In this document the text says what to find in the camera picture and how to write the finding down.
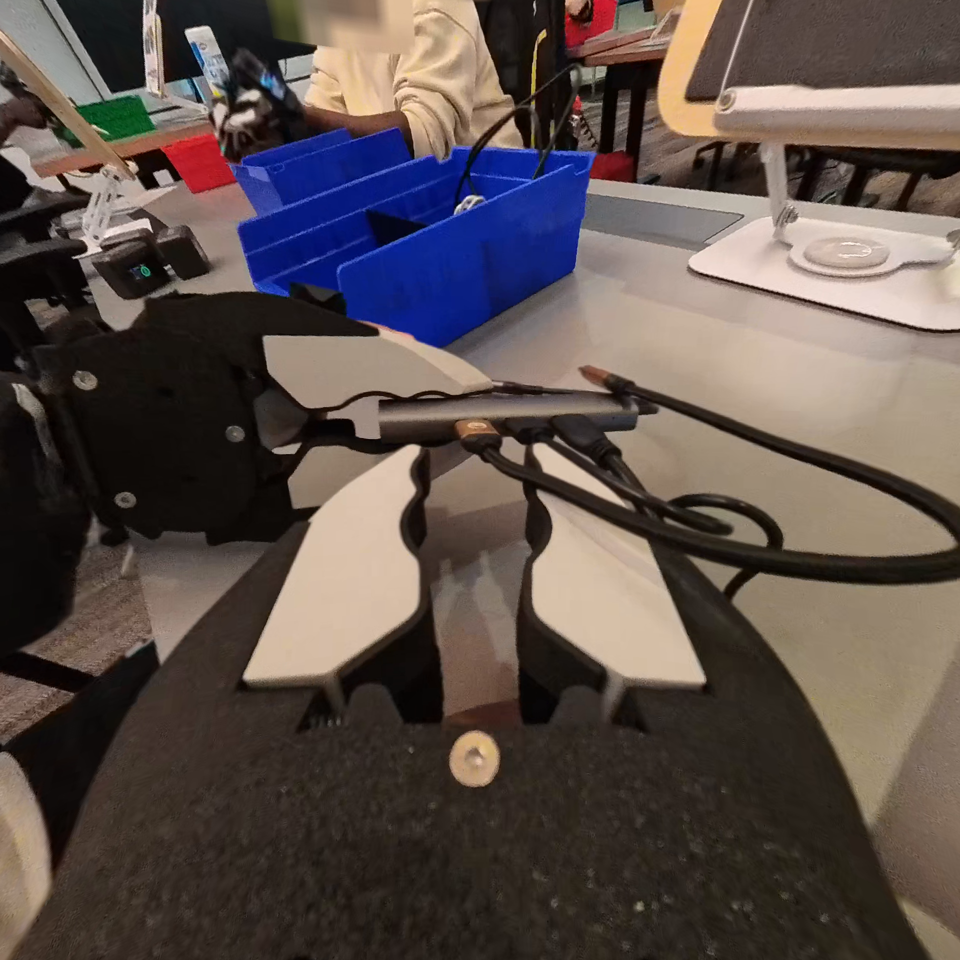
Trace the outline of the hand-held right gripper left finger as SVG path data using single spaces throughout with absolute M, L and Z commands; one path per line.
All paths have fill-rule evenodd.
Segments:
M 249 690 L 312 689 L 342 714 L 379 686 L 409 724 L 444 716 L 441 656 L 422 564 L 430 455 L 407 445 L 309 520 L 242 675 Z

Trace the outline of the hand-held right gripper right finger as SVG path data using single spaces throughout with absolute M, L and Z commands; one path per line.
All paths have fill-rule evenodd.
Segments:
M 529 546 L 518 598 L 519 708 L 548 723 L 568 690 L 626 714 L 635 690 L 703 693 L 705 670 L 649 543 L 524 484 Z

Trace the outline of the black charger with green light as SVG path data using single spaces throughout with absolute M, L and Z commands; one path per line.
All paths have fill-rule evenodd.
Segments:
M 126 301 L 144 299 L 174 282 L 156 246 L 144 239 L 107 246 L 91 255 L 89 263 L 109 289 Z

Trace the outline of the green board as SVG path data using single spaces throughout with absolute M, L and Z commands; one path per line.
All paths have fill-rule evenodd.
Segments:
M 77 106 L 78 114 L 104 141 L 114 142 L 149 135 L 157 126 L 139 93 Z

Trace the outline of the wooden table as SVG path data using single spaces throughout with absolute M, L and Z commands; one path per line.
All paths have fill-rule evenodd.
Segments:
M 567 50 L 571 62 L 606 71 L 596 149 L 599 172 L 609 181 L 636 184 L 639 180 L 647 101 L 657 88 L 670 43 L 669 39 L 654 41 L 652 37 L 653 30 L 636 30 L 619 39 L 594 37 Z M 615 150 L 623 93 L 627 95 L 626 142 L 624 150 Z
M 189 174 L 187 186 L 199 184 L 198 192 L 230 183 L 234 175 L 217 174 L 212 171 L 216 163 L 229 170 L 218 139 L 209 121 L 191 122 L 164 126 L 135 137 L 109 141 L 105 146 L 90 150 L 60 149 L 48 151 L 39 157 L 30 157 L 30 166 L 41 178 L 57 178 L 64 185 L 66 174 L 97 172 L 104 164 L 114 164 L 119 159 L 126 164 L 131 177 L 145 189 L 160 188 L 156 175 L 167 171 L 175 183 Z

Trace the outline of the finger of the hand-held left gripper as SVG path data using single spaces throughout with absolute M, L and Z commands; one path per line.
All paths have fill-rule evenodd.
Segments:
M 366 399 L 336 410 L 307 410 L 283 391 L 263 391 L 253 402 L 261 444 L 268 450 L 289 447 L 338 447 L 366 454 L 380 452 L 380 438 L 358 433 L 361 426 L 377 427 L 376 404 Z
M 459 397 L 493 387 L 464 359 L 415 338 L 374 327 L 372 335 L 269 335 L 262 340 L 272 381 L 300 407 L 341 409 L 356 400 Z

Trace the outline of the blue plastic bin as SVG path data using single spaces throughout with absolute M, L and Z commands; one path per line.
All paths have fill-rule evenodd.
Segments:
M 398 128 L 353 138 L 335 129 L 228 165 L 257 216 L 410 162 Z
M 348 316 L 446 347 L 576 266 L 594 155 L 468 148 L 372 174 L 237 232 L 254 287 L 337 291 Z M 377 248 L 366 210 L 426 228 Z

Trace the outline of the grey desk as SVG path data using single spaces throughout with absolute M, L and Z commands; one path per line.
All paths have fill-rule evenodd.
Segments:
M 592 195 L 763 213 L 757 198 L 594 183 Z M 571 387 L 596 364 L 958 499 L 958 335 L 917 333 L 693 275 L 692 250 L 586 230 L 577 268 L 456 342 L 493 378 Z M 768 511 L 787 545 L 936 549 L 930 524 L 869 491 L 677 414 L 625 438 L 656 492 L 718 492 Z M 426 558 L 451 715 L 505 710 L 526 556 L 522 495 L 480 464 L 440 478 Z M 958 958 L 958 585 L 757 578 L 737 606 L 797 679 L 843 763 L 921 942 Z

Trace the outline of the black divider in blue bin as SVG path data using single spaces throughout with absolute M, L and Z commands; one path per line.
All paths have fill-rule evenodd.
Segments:
M 395 214 L 368 209 L 366 222 L 371 237 L 378 249 L 385 248 L 402 239 L 424 230 L 426 223 L 406 219 Z

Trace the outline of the red plastic bin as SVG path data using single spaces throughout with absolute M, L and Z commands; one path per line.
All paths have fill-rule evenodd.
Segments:
M 161 148 L 190 193 L 197 195 L 236 184 L 213 133 L 180 139 Z

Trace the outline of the white table stand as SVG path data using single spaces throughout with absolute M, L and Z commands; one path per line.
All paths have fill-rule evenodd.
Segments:
M 103 242 L 111 236 L 119 236 L 124 241 L 139 230 L 146 231 L 151 239 L 156 238 L 156 224 L 147 214 L 134 220 L 132 225 L 112 227 L 114 215 L 120 212 L 118 205 L 124 200 L 122 184 L 126 181 L 138 183 L 135 163 L 127 163 L 121 168 L 105 164 L 92 177 L 93 190 L 80 219 L 83 250 L 74 255 L 74 260 L 83 261 L 99 254 Z

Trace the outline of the grey usb hub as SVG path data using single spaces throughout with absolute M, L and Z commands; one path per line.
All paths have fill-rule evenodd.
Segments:
M 649 401 L 619 399 L 600 391 L 548 393 L 484 392 L 470 396 L 382 400 L 377 408 L 379 438 L 387 444 L 437 446 L 458 439 L 460 422 L 485 422 L 494 427 L 512 422 L 550 424 L 558 417 L 586 418 L 603 432 L 636 428 L 639 418 L 654 416 L 659 407 Z

